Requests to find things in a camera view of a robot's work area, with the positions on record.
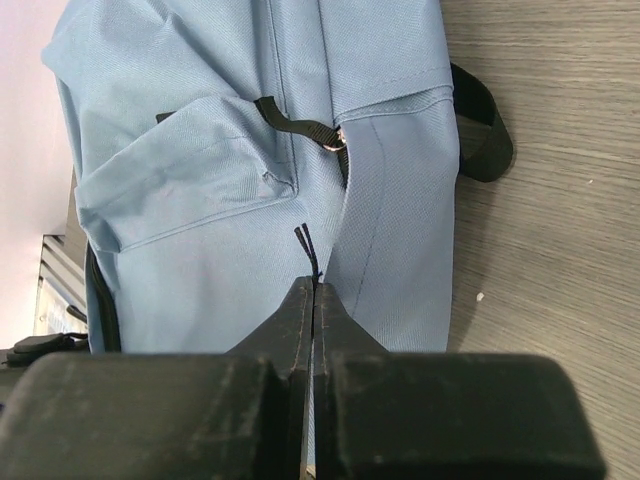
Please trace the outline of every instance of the black zipper pull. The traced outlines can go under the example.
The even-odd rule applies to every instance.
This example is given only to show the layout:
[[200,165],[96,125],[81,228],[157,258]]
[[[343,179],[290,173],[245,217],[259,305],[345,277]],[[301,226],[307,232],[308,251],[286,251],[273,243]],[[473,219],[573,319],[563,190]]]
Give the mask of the black zipper pull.
[[349,175],[349,156],[347,143],[340,128],[333,129],[315,120],[289,120],[285,117],[273,97],[262,97],[253,102],[262,118],[279,132],[295,133],[310,138],[322,148],[338,154],[338,164],[347,185]]

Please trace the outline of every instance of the wood grain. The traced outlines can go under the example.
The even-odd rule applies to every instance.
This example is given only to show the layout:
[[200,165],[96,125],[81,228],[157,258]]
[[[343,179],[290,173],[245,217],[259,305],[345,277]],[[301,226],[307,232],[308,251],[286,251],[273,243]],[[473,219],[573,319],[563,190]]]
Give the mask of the wood grain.
[[452,59],[490,86],[517,149],[500,182],[459,181],[450,348],[559,361],[609,478],[637,480],[640,2],[442,8]]

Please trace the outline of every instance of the white wall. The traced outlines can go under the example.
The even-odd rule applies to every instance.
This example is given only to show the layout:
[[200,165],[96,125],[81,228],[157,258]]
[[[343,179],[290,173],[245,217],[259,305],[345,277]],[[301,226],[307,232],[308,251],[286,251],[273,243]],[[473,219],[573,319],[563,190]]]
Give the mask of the white wall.
[[42,236],[64,233],[71,154],[40,62],[67,0],[0,0],[0,348],[31,334]]

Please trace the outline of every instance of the wooden surface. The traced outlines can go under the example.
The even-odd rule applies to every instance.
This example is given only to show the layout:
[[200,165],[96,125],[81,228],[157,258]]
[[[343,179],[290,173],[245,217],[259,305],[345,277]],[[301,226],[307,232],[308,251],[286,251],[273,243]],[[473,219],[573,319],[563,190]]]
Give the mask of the wooden surface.
[[[453,60],[491,87],[517,148],[500,182],[459,182],[451,350],[555,358],[609,478],[638,480],[640,2],[442,8]],[[81,262],[73,211],[67,242]]]

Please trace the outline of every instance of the light blue fabric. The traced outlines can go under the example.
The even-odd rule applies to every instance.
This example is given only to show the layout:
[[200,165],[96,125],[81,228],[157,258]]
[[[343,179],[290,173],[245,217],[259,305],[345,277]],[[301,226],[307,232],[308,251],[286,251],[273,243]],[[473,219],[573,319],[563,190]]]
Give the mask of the light blue fabric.
[[[304,222],[379,342],[446,348],[458,139],[436,0],[72,0],[43,60],[125,352],[233,347],[310,274]],[[262,96],[342,126],[346,192],[335,154],[269,127]]]

